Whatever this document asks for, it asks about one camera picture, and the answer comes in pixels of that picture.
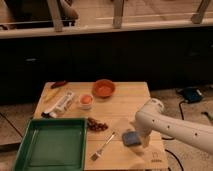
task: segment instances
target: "fork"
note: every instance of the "fork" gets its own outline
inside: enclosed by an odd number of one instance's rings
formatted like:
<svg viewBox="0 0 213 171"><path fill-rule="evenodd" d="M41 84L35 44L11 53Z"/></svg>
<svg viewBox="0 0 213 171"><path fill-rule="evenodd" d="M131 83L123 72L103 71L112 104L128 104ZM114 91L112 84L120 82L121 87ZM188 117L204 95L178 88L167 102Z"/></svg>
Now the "fork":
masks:
<svg viewBox="0 0 213 171"><path fill-rule="evenodd" d="M109 144L109 142L114 138L115 136L115 132L112 133L112 135L107 139L107 141L102 145L102 147L100 149L98 149L90 158L91 160L95 161L97 160L99 157L101 157L101 154L104 150L104 148L107 146L107 144Z"/></svg>

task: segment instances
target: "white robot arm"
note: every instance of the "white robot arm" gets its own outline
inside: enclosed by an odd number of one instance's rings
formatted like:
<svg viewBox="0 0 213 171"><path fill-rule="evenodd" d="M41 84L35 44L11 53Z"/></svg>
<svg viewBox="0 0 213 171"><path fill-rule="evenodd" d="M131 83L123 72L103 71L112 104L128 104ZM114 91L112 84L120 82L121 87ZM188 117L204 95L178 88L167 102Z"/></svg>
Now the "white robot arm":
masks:
<svg viewBox="0 0 213 171"><path fill-rule="evenodd" d="M150 99L136 114L136 130L142 137L152 130L172 136L186 144L213 154L213 127L173 119L161 113L164 105L158 99Z"/></svg>

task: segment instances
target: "dark floor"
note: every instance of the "dark floor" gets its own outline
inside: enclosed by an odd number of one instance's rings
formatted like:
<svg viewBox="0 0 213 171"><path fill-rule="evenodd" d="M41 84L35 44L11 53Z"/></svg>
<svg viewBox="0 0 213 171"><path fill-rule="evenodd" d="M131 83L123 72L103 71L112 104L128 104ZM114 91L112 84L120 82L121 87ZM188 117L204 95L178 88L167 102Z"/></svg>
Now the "dark floor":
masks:
<svg viewBox="0 0 213 171"><path fill-rule="evenodd" d="M200 86L199 89L204 96L201 102L182 104L185 120L211 125L212 123L205 115L201 115L201 112L213 112L213 89L209 85ZM160 99L164 103L165 115L180 118L178 104L182 97L176 94L175 89L151 91L151 96ZM0 112L6 115L20 132L24 133L26 124L33 115L35 107L36 103L0 106ZM20 136L0 117L0 144L13 143L20 140ZM185 171L213 170L213 155L209 155L178 140L164 141L164 144L166 149L172 151L180 159ZM15 156L16 151L0 153L0 171L11 170ZM180 170L177 161L170 154L168 154L168 160L171 170Z"/></svg>

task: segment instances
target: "blue sponge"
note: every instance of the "blue sponge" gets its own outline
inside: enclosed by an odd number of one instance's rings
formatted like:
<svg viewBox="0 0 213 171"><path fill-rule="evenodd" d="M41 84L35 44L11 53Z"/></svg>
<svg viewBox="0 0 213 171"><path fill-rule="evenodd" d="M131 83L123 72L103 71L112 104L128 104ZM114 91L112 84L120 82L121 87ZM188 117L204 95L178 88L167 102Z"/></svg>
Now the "blue sponge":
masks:
<svg viewBox="0 0 213 171"><path fill-rule="evenodd" d="M125 146L141 145L140 138L135 131L129 131L122 134L122 140Z"/></svg>

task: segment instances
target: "metal post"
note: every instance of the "metal post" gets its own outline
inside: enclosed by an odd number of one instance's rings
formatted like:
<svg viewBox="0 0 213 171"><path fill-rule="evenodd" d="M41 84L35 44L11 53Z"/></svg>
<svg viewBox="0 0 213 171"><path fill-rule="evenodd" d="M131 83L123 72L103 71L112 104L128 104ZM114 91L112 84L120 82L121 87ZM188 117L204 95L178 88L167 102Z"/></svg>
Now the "metal post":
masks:
<svg viewBox="0 0 213 171"><path fill-rule="evenodd" d="M204 14L206 12L206 9L208 8L209 4L210 4L211 0L202 0L197 11L196 14L194 14L191 18L191 21L194 24L200 24L203 20Z"/></svg>
<svg viewBox="0 0 213 171"><path fill-rule="evenodd" d="M63 29L63 23L61 20L61 15L58 7L57 0L47 0L47 4L50 10L50 14L53 20L53 25L56 32L61 32Z"/></svg>
<svg viewBox="0 0 213 171"><path fill-rule="evenodd" d="M114 19L113 26L116 29L121 28L123 18L124 0L114 0Z"/></svg>

